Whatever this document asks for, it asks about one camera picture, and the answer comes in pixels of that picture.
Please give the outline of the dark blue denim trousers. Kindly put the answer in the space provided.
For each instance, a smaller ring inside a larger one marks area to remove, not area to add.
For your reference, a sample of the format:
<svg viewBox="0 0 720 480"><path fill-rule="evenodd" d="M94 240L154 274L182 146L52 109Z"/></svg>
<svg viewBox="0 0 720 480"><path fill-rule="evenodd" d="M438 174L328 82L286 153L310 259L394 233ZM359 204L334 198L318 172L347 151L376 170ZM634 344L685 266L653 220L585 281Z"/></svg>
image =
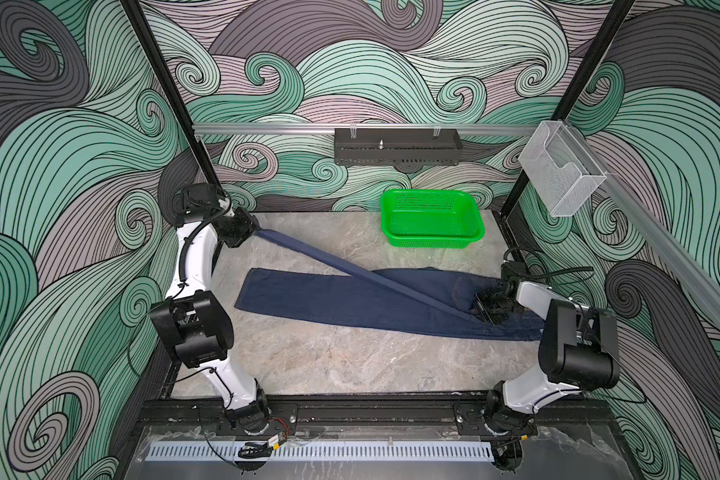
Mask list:
<svg viewBox="0 0 720 480"><path fill-rule="evenodd" d="M426 268L366 270L280 232L258 237L336 269L334 275L251 269L235 307L261 315L342 327L458 339L537 341L544 321L531 311L498 325L478 317L473 303L498 279Z"/></svg>

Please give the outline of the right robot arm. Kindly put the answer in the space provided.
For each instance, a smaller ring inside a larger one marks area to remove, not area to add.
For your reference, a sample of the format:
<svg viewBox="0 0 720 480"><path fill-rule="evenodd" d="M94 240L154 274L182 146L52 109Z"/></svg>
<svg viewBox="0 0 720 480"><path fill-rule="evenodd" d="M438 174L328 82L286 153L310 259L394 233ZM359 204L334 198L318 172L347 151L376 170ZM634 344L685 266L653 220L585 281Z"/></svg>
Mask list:
<svg viewBox="0 0 720 480"><path fill-rule="evenodd" d="M487 395L482 416L490 434L500 437L529 435L544 407L569 395L611 389L620 378L616 321L547 284L557 277L581 282L594 269L541 265L535 271L520 253L532 254L520 247L505 251L498 283L477 293L472 303L476 318L492 327L517 326L530 313L541 321L536 363Z"/></svg>

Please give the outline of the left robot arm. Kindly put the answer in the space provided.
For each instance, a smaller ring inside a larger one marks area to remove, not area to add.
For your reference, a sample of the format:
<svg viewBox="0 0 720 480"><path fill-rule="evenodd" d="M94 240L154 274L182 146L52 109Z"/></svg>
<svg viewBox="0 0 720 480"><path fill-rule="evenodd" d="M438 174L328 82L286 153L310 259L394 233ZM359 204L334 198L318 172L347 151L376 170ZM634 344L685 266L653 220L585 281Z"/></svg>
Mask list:
<svg viewBox="0 0 720 480"><path fill-rule="evenodd" d="M215 185L189 185L181 190L181 200L174 275L149 318L171 360L203 375L215 388L232 426L260 431L269 421L266 394L230 357L233 323L212 292L217 249L241 246L256 232L258 221Z"/></svg>

